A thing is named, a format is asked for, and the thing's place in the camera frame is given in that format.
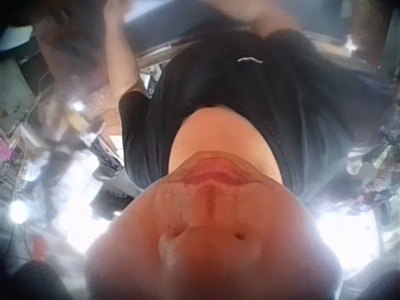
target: red object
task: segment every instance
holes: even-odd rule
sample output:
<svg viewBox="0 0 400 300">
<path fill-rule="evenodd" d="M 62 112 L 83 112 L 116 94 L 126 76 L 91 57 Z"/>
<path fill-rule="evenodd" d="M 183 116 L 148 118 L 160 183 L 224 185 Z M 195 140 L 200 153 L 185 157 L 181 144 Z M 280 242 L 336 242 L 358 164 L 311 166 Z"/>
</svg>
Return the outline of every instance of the red object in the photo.
<svg viewBox="0 0 400 300">
<path fill-rule="evenodd" d="M 48 256 L 48 245 L 41 236 L 33 238 L 32 259 L 34 261 L 45 261 Z"/>
</svg>

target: black t-shirt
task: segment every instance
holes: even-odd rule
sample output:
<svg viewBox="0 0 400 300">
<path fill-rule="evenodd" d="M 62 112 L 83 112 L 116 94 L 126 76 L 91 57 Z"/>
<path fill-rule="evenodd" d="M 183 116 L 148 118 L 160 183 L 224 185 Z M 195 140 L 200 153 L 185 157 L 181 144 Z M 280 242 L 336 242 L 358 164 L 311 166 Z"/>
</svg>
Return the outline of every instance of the black t-shirt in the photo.
<svg viewBox="0 0 400 300">
<path fill-rule="evenodd" d="M 284 185 L 302 196 L 346 157 L 351 143 L 377 134 L 389 103 L 299 32 L 209 36 L 166 66 L 152 99 L 139 92 L 122 97 L 125 166 L 146 189 L 168 174 L 183 121 L 199 108 L 226 106 L 262 134 Z"/>
</svg>

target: neck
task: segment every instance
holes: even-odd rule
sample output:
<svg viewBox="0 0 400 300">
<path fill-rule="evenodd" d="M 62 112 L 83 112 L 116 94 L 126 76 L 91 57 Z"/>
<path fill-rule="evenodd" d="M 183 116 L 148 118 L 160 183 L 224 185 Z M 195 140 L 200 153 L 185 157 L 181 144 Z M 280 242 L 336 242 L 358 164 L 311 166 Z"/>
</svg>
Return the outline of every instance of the neck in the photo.
<svg viewBox="0 0 400 300">
<path fill-rule="evenodd" d="M 245 118 L 223 107 L 209 107 L 188 117 L 178 131 L 169 158 L 169 173 L 200 151 L 235 154 L 283 183 L 275 157 L 265 139 Z"/>
</svg>

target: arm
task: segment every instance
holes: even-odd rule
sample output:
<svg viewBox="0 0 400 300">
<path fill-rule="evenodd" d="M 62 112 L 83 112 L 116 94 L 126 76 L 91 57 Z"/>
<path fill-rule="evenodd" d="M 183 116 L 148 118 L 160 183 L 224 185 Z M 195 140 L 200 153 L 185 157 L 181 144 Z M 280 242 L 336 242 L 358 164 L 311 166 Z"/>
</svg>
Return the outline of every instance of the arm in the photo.
<svg viewBox="0 0 400 300">
<path fill-rule="evenodd" d="M 262 38 L 282 29 L 300 30 L 279 0 L 203 0 L 230 18 L 249 24 Z"/>
<path fill-rule="evenodd" d="M 108 0 L 104 7 L 108 76 L 115 100 L 128 91 L 143 93 L 138 64 L 123 32 L 130 1 Z"/>
</svg>

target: pink object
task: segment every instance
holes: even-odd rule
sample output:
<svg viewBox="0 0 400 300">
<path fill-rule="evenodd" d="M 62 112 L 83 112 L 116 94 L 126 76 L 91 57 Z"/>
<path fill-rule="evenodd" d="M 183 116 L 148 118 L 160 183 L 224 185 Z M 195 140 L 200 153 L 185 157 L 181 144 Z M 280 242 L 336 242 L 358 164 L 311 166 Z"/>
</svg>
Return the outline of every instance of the pink object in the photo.
<svg viewBox="0 0 400 300">
<path fill-rule="evenodd" d="M 8 161 L 13 152 L 8 148 L 5 140 L 0 139 L 0 161 Z"/>
</svg>

